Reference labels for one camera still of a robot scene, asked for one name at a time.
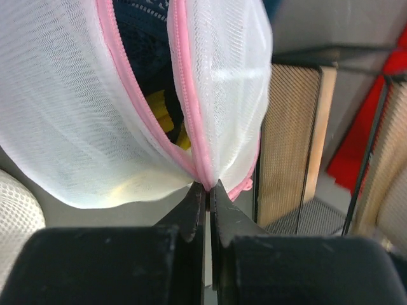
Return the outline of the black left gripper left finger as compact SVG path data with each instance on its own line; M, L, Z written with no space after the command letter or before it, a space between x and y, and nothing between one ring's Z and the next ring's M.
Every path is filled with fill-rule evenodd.
M206 192L192 183L186 196L156 227L174 232L169 248L168 304L203 304Z

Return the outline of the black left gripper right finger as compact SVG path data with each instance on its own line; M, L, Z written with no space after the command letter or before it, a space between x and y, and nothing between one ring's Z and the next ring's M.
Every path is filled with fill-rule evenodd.
M233 204L220 180L209 191L209 212L212 288L217 292L218 304L238 304L240 296L233 239L268 233Z

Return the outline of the white mesh laundry bag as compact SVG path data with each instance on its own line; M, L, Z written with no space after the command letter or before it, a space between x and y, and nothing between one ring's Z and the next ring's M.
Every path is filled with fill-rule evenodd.
M272 28L262 1L168 1L190 149L173 144L134 76L113 1L1 2L1 147L76 208L159 200L220 180L252 187L268 107Z

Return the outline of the yellow and navy bra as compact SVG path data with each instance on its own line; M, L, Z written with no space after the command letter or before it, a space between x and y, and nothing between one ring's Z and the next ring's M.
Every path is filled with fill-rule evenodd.
M168 139L190 149L177 97L167 34L168 1L113 1L118 30L128 61Z

